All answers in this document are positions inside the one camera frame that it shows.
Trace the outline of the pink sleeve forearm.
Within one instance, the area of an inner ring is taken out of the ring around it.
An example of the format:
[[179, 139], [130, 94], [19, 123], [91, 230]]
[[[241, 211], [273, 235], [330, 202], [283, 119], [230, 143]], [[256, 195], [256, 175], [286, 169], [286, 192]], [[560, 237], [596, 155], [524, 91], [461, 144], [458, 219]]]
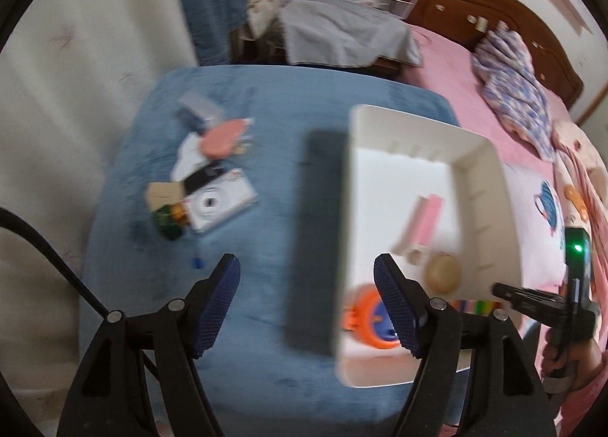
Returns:
[[607, 385], [607, 368], [604, 368], [588, 385], [572, 392], [562, 406], [559, 436], [572, 436], [583, 419], [591, 413], [592, 404], [599, 402]]

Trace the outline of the person's right hand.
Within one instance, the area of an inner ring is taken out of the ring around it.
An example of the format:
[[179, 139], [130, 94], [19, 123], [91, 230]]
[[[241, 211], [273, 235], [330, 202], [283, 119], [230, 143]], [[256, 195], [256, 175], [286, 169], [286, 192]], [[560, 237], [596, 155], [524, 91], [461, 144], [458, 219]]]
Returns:
[[588, 339], [576, 341], [563, 351], [546, 344], [542, 351], [541, 375], [546, 377], [569, 363], [575, 365], [571, 391], [588, 386], [605, 368], [603, 353], [598, 344], [595, 340]]

